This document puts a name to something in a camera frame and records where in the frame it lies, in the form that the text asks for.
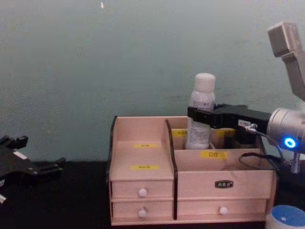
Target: green wall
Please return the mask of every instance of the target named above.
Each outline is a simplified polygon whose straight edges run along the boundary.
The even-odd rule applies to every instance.
[[[114,115],[186,115],[194,76],[217,103],[303,109],[267,28],[303,0],[2,0],[0,134],[33,160],[105,160]]]

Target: blue ring light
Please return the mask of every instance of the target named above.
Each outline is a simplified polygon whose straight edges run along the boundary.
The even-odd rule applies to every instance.
[[[284,140],[285,146],[287,146],[288,148],[294,148],[296,146],[295,140],[293,140],[290,137],[285,138]]]

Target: drawer knob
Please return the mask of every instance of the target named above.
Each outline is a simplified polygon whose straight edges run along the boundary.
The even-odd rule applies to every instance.
[[[225,208],[225,207],[221,207],[221,208],[219,209],[219,213],[222,214],[222,215],[225,215],[225,214],[228,213],[228,209]]]
[[[146,189],[141,188],[141,189],[139,190],[139,196],[140,196],[140,197],[145,197],[146,195],[147,195]]]
[[[138,213],[138,216],[140,218],[144,218],[145,216],[147,215],[147,212],[146,212],[146,209],[145,208],[142,208],[139,213]]]

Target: wooden drawer organizer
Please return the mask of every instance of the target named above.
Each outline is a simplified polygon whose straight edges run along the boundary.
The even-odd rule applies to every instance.
[[[115,117],[106,171],[113,226],[265,221],[275,172],[238,162],[243,153],[263,153],[259,141],[254,149],[222,149],[229,130],[212,130],[209,149],[185,150],[186,127],[184,116]]]

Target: black tabletop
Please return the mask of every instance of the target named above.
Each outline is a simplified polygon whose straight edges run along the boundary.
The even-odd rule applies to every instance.
[[[109,228],[105,166],[105,162],[69,162],[59,180],[33,188],[13,186],[1,190],[7,202],[0,206],[0,228]],[[153,225],[145,228],[264,229],[264,223]]]

